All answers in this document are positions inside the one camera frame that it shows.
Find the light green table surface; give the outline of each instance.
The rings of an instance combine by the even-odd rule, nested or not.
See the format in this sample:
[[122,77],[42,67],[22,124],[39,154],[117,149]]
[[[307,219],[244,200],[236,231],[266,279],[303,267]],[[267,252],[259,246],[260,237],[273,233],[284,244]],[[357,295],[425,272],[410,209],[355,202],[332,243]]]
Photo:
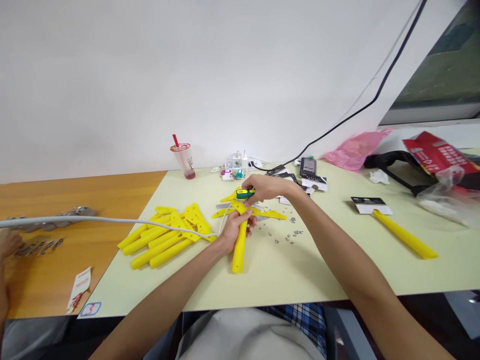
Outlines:
[[[298,167],[290,169],[298,176]],[[180,171],[169,171],[142,212],[148,220],[156,206],[179,210],[198,203],[203,216],[218,231],[220,219],[211,219],[215,205],[230,195],[241,181],[224,182],[209,169],[196,171],[186,180]],[[480,233],[432,214],[417,205],[410,192],[390,180],[391,185],[371,183],[364,171],[354,173],[318,161],[317,174],[326,176],[328,192],[316,191],[311,198],[337,222],[373,259],[397,295],[480,289]],[[393,210],[391,219],[440,257],[422,260],[373,216],[360,215],[350,197],[380,197]],[[219,261],[203,279],[186,304],[185,311],[257,307],[277,304],[324,302],[346,299],[346,295],[320,256],[315,244],[292,206],[278,199],[263,204],[297,218],[262,221],[247,239],[243,274],[232,274],[232,259]],[[304,231],[292,237],[295,230]],[[295,243],[285,240],[287,234]],[[124,316],[155,287],[165,281],[208,243],[199,240],[157,269],[148,265],[132,270],[132,256],[119,251],[90,296],[100,302],[94,317]]]

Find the metal parts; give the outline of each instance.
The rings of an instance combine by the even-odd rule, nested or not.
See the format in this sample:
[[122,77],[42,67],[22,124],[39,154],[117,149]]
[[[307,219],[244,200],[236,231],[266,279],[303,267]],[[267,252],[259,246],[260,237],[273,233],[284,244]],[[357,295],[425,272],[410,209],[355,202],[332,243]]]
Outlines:
[[[67,213],[63,214],[63,213],[59,213],[58,217],[62,217],[62,216],[95,216],[97,214],[97,212],[91,208],[89,208],[88,206],[78,206],[70,211],[68,211]],[[14,220],[14,219],[26,219],[25,216],[19,216],[19,217],[13,217],[13,216],[10,216],[10,217],[7,217],[6,218],[7,220]],[[11,229],[12,230],[21,230],[23,231],[24,233],[33,233],[34,231],[38,230],[38,229],[43,229],[45,231],[52,231],[56,228],[64,228],[64,227],[67,227],[68,225],[70,225],[71,223],[78,223],[80,222],[80,220],[78,221],[62,221],[61,219],[59,221],[56,221],[56,222],[43,222],[43,223],[36,223],[36,224],[27,224],[27,225],[23,225],[23,226],[13,226]]]
[[38,253],[38,256],[45,255],[45,252],[55,243],[55,240],[49,241],[48,244]]
[[56,248],[58,248],[60,245],[62,245],[63,242],[64,242],[64,239],[65,239],[64,237],[62,237],[61,239],[58,239],[58,240],[56,241],[55,245],[53,245],[53,247],[51,248],[51,250],[50,250],[49,253],[50,253],[50,254],[53,253]]
[[20,258],[22,256],[27,256],[29,257],[30,255],[33,255],[34,253],[36,253],[38,250],[41,249],[41,251],[38,253],[38,256],[43,256],[45,254],[51,254],[54,252],[54,250],[56,248],[58,248],[60,245],[62,245],[62,243],[64,242],[64,237],[60,238],[60,239],[54,239],[54,240],[51,240],[51,241],[48,241],[49,238],[48,237],[44,237],[44,236],[36,236],[32,239],[32,243],[30,243],[29,245],[19,249],[16,253],[15,253],[15,257],[17,258]]

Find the plaid shirt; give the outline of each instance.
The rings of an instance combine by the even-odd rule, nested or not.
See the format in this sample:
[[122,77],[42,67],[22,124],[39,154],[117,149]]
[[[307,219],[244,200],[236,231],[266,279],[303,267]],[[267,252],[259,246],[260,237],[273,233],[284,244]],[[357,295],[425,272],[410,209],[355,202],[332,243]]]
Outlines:
[[323,357],[327,358],[327,330],[324,309],[319,302],[262,306],[258,309],[295,325],[311,340]]

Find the hand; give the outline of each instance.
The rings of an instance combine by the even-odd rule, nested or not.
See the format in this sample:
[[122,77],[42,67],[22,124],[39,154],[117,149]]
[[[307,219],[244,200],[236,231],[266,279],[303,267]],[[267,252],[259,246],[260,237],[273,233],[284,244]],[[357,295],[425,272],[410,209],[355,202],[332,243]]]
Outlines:
[[252,236],[253,229],[257,226],[257,217],[252,216],[252,210],[248,209],[247,212],[240,215],[238,211],[232,212],[226,218],[226,224],[221,232],[217,242],[224,244],[226,254],[230,254],[235,247],[235,241],[239,234],[239,226],[245,220],[248,220],[248,227],[246,228],[246,237]]
[[246,207],[252,206],[258,201],[263,202],[267,199],[273,199],[278,195],[287,196],[295,189],[294,187],[301,189],[300,186],[295,185],[292,181],[281,177],[257,174],[250,175],[241,185],[241,188],[245,190],[255,188],[255,195],[245,201]]
[[22,237],[9,228],[0,229],[0,262],[13,255],[24,245]]

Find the person's left hand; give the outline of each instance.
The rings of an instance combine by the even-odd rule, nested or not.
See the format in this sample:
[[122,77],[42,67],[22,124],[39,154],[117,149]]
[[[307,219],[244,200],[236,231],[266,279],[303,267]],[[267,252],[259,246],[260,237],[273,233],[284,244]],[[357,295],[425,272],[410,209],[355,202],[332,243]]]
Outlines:
[[16,231],[0,229],[0,262],[13,255],[23,244],[22,237]]
[[226,224],[217,241],[221,241],[225,245],[225,252],[231,253],[235,247],[235,241],[239,234],[239,226],[245,220],[248,220],[246,228],[246,237],[252,236],[253,229],[257,226],[257,217],[252,216],[252,209],[248,209],[244,214],[240,215],[238,211],[232,212],[226,218]]

